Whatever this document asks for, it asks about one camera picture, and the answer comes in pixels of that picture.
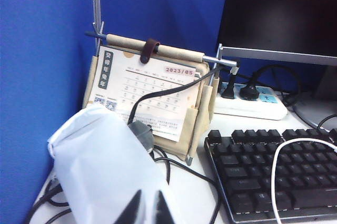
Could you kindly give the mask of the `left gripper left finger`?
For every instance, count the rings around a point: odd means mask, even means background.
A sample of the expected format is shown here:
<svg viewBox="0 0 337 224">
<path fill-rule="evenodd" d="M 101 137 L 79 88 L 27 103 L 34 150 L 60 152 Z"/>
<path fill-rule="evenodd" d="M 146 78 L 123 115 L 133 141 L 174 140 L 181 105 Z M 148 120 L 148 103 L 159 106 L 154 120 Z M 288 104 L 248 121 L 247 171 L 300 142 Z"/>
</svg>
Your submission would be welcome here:
<svg viewBox="0 0 337 224">
<path fill-rule="evenodd" d="M 142 191 L 138 190 L 122 213 L 122 223 L 136 223 Z"/>
</svg>

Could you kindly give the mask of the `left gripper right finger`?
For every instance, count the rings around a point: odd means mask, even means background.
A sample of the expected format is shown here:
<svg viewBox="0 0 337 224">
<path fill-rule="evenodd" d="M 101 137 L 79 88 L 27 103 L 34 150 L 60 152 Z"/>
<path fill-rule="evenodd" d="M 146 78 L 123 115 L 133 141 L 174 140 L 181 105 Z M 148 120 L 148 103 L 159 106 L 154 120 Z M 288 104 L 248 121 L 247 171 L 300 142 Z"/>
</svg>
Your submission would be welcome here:
<svg viewBox="0 0 337 224">
<path fill-rule="evenodd" d="M 168 204 L 163 193 L 159 190 L 154 201 L 153 223 L 155 224 L 174 224 L 174 219 L 169 210 Z"/>
</svg>

